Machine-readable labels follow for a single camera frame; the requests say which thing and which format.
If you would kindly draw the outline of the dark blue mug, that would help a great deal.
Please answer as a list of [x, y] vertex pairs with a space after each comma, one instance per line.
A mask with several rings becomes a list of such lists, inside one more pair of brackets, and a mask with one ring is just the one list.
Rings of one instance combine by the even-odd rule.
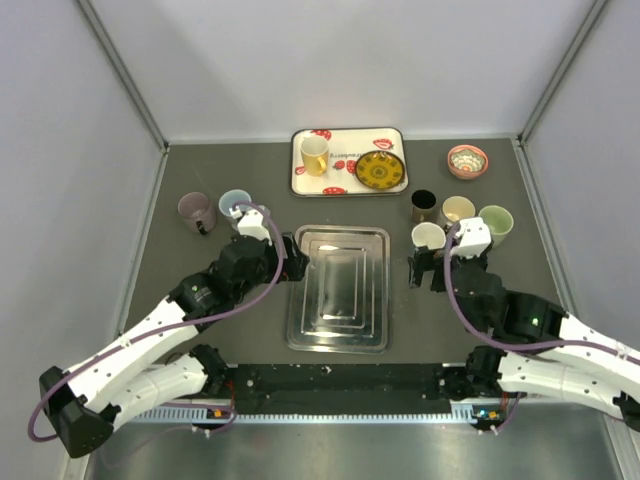
[[422, 222], [412, 229], [411, 241], [415, 248], [425, 247], [429, 250], [439, 250], [446, 244], [446, 234], [439, 225], [432, 222]]

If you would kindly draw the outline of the brown striped mug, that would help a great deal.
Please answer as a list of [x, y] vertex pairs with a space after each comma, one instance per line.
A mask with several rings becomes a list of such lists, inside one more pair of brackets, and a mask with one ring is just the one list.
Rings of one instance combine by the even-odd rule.
[[428, 222], [437, 203], [436, 196], [433, 192], [425, 189], [419, 189], [411, 195], [411, 219], [415, 224]]

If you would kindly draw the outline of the cream mug black handle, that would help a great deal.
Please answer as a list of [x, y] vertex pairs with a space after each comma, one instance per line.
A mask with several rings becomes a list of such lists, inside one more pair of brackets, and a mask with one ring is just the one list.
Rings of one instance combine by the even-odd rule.
[[463, 196], [451, 196], [442, 202], [437, 224], [448, 229], [460, 220], [475, 216], [476, 207], [471, 200]]

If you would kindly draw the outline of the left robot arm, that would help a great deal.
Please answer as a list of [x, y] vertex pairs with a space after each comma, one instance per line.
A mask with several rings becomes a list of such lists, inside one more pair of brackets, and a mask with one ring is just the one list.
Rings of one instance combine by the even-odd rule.
[[43, 411], [72, 458], [100, 448], [134, 417], [181, 397], [216, 396], [226, 387], [217, 349], [197, 345], [159, 368], [154, 360], [213, 323], [246, 308], [254, 288], [303, 280], [309, 257], [291, 233], [277, 240], [236, 235], [217, 260], [185, 277], [137, 325], [73, 367], [39, 378]]

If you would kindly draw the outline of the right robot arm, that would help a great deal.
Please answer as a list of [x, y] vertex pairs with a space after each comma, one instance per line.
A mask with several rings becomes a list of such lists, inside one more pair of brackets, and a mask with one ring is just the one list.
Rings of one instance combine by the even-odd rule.
[[551, 301], [505, 288], [485, 254], [457, 259], [421, 247], [408, 265], [410, 286], [432, 273], [432, 291], [448, 295], [465, 330], [481, 341], [466, 361], [471, 391], [560, 398], [638, 430], [638, 350]]

